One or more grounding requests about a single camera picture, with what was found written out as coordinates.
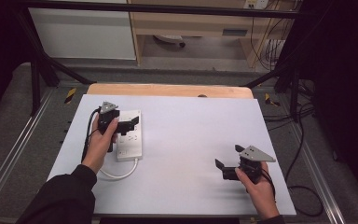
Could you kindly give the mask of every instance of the white table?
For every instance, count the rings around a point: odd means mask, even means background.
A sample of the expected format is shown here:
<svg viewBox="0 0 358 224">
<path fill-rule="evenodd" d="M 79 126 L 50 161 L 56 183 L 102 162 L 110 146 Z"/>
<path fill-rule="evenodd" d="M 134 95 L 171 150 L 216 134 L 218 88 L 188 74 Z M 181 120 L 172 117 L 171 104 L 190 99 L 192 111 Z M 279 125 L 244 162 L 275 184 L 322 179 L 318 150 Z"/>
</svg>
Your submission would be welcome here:
<svg viewBox="0 0 358 224">
<path fill-rule="evenodd" d="M 257 100 L 167 96 L 84 95 L 48 178 L 70 174 L 80 162 L 90 113 L 109 101 L 142 111 L 144 157 L 135 172 L 111 181 L 98 174 L 95 214 L 145 217 L 254 215 L 239 181 L 223 180 L 214 165 L 239 162 L 234 145 L 253 145 L 276 158 Z M 127 173 L 132 162 L 105 157 L 104 170 Z M 268 164 L 282 215 L 296 211 L 278 162 Z"/>
</svg>

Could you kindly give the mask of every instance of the black sleeve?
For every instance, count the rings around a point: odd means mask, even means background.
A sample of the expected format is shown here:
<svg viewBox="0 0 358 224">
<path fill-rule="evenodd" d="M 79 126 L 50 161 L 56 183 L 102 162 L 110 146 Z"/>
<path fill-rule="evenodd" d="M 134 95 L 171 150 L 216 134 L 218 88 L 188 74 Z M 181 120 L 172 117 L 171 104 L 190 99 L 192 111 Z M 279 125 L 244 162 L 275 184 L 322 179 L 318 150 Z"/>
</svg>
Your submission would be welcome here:
<svg viewBox="0 0 358 224">
<path fill-rule="evenodd" d="M 97 176 L 87 166 L 78 165 L 70 175 L 57 175 L 46 182 L 17 224 L 90 224 L 95 197 L 92 187 Z"/>
<path fill-rule="evenodd" d="M 258 221 L 258 224 L 284 224 L 283 216 L 272 217 L 263 221 Z"/>
</svg>

